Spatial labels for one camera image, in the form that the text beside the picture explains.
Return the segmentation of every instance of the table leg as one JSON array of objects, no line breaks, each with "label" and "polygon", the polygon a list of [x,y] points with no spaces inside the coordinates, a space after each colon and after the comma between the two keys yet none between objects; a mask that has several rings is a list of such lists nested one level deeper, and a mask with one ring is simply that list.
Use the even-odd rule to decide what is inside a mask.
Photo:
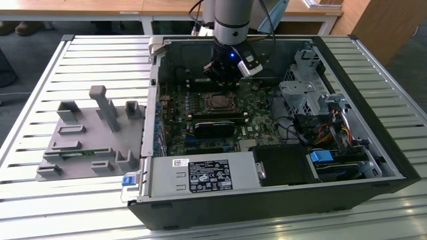
[{"label": "table leg", "polygon": [[334,25],[337,18],[338,18],[337,16],[328,16],[326,17],[325,21],[321,24],[320,30],[318,30],[320,36],[330,34],[330,31],[332,31],[332,28],[333,28],[333,25]]},{"label": "table leg", "polygon": [[153,35],[152,26],[153,16],[140,16],[141,28],[144,30],[144,35]]},{"label": "table leg", "polygon": [[53,29],[52,21],[44,21],[44,22],[42,22],[42,25],[44,25],[44,28],[45,28],[46,30],[52,30],[52,29]]}]

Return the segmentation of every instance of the shoe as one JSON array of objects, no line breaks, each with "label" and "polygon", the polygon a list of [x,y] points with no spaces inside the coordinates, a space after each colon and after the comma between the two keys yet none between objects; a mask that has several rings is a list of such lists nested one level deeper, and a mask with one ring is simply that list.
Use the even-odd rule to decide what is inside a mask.
[{"label": "shoe", "polygon": [[20,25],[18,21],[0,21],[0,36],[12,33],[17,25]]},{"label": "shoe", "polygon": [[41,27],[41,21],[21,21],[14,28],[14,32],[18,36],[24,37],[32,35]]}]

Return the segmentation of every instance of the yellow wire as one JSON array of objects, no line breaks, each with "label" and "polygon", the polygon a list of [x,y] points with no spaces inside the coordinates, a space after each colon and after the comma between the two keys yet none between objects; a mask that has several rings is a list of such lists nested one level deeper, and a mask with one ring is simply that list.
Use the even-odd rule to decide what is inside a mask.
[{"label": "yellow wire", "polygon": [[350,135],[349,135],[349,130],[346,128],[341,128],[345,133],[346,133],[346,141],[348,141],[348,144],[350,145]]},{"label": "yellow wire", "polygon": [[328,133],[316,143],[314,145],[322,143],[324,141],[326,141],[330,138],[330,133]]}]

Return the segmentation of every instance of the white sticker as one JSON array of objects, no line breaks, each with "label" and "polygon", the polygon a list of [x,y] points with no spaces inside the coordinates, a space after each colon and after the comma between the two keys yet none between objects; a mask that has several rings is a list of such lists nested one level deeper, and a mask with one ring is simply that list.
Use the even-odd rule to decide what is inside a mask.
[{"label": "white sticker", "polygon": [[188,158],[184,159],[173,159],[172,160],[172,167],[186,167],[188,166]]},{"label": "white sticker", "polygon": [[138,11],[121,11],[120,14],[140,14]]}]

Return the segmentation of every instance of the red wire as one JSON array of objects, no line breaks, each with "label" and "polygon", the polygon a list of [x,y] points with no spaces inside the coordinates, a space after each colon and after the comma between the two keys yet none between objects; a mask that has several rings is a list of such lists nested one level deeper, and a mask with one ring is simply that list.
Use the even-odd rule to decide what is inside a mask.
[{"label": "red wire", "polygon": [[165,82],[165,92],[164,92],[164,96],[168,95],[168,82]]},{"label": "red wire", "polygon": [[326,124],[322,124],[320,127],[318,127],[318,138],[320,138],[320,135],[321,135],[321,129],[322,129],[322,127],[325,127],[326,126]]}]

